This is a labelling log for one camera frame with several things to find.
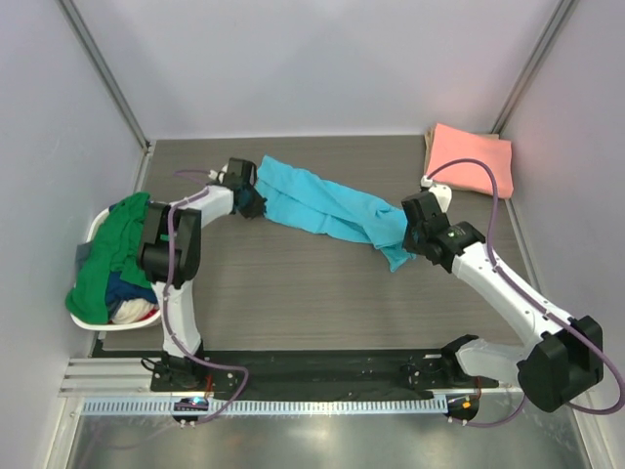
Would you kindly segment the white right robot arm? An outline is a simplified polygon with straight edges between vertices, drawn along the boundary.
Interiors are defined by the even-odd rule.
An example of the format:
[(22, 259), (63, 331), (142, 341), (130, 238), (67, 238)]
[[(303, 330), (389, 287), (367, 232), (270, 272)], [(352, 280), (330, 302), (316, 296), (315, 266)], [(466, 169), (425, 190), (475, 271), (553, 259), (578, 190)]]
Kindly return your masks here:
[(452, 343), (439, 364), (449, 385), (474, 376), (518, 386), (538, 408), (553, 412), (604, 378), (603, 331), (591, 317), (576, 319), (533, 290), (468, 222), (451, 224), (438, 198), (422, 191), (401, 203), (403, 246), (472, 287), (514, 330), (518, 347), (476, 337)]

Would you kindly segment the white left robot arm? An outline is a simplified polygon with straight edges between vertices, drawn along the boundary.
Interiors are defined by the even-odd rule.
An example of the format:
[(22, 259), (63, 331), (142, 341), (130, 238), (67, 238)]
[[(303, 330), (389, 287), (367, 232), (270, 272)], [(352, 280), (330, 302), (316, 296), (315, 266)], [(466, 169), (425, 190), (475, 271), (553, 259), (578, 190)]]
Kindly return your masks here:
[(256, 189), (257, 165), (232, 158), (209, 171), (201, 190), (173, 202), (147, 204), (137, 252), (138, 266), (156, 295), (164, 329), (163, 361), (174, 364), (173, 378), (184, 389), (199, 389), (208, 362), (196, 325), (192, 284), (201, 264), (202, 230), (220, 218), (263, 217), (266, 199)]

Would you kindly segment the light blue t shirt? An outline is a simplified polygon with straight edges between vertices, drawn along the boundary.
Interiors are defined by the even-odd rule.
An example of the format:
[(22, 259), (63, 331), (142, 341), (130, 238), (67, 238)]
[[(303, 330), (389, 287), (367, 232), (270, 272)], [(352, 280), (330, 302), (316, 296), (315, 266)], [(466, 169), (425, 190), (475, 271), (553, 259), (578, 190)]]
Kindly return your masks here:
[(416, 258), (402, 246), (404, 212), (386, 200), (266, 155), (255, 189), (266, 200), (265, 217), (314, 235), (328, 235), (380, 251), (392, 272)]

